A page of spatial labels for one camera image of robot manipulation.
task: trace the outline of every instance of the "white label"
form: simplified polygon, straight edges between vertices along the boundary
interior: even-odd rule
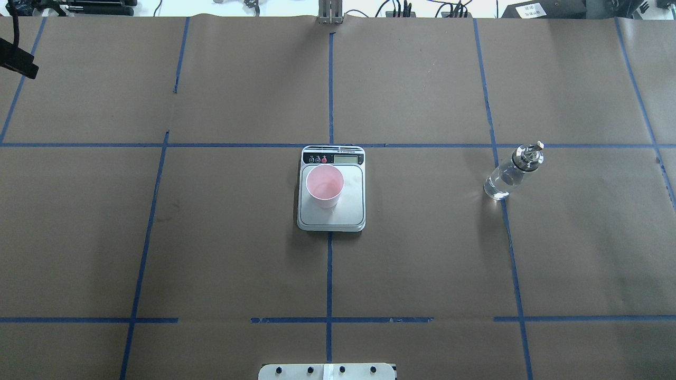
[[[521,18],[536,18],[546,16],[545,10],[540,3],[522,5],[515,8]]]

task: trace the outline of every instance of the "metal bracket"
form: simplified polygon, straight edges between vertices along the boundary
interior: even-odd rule
[[[342,24],[343,0],[319,0],[317,21],[320,24]]]

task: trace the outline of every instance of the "bottle cap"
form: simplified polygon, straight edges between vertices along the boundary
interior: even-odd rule
[[[545,145],[542,141],[535,144],[523,144],[512,153],[512,161],[517,168],[524,172],[533,172],[545,160],[545,155],[542,154],[543,149],[545,149]]]

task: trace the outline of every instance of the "plastic cup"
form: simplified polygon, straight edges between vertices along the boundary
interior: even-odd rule
[[[305,187],[321,208],[332,208],[338,203],[345,180],[340,169],[333,165],[317,165],[305,179]]]

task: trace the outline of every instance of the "gray tabletop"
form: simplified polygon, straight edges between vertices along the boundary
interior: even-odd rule
[[[21,28],[40,72],[0,71],[0,378],[676,378],[673,22]],[[536,140],[527,185],[486,197]],[[318,143],[366,149],[361,233],[295,224]]]

